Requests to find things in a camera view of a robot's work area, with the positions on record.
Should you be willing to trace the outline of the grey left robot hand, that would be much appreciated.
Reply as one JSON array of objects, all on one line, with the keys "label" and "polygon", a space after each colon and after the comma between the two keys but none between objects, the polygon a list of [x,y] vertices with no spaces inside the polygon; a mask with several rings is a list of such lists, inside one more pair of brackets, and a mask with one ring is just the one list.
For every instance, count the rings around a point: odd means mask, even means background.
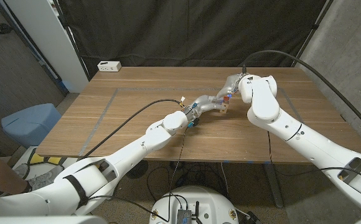
[{"label": "grey left robot hand", "polygon": [[210,110],[224,110],[225,104],[223,98],[216,98],[216,96],[202,95],[198,97],[192,104],[186,106],[184,114],[188,122],[199,118],[202,113]]}]

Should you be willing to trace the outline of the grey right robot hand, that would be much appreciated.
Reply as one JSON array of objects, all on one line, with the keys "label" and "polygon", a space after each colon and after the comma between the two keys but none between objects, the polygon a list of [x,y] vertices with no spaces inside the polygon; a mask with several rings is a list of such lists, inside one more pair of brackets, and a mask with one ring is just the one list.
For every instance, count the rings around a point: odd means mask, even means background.
[{"label": "grey right robot hand", "polygon": [[236,93],[238,91],[240,80],[245,76],[246,74],[244,73],[228,76],[223,88],[218,92],[216,98],[219,99],[223,98],[224,96]]}]

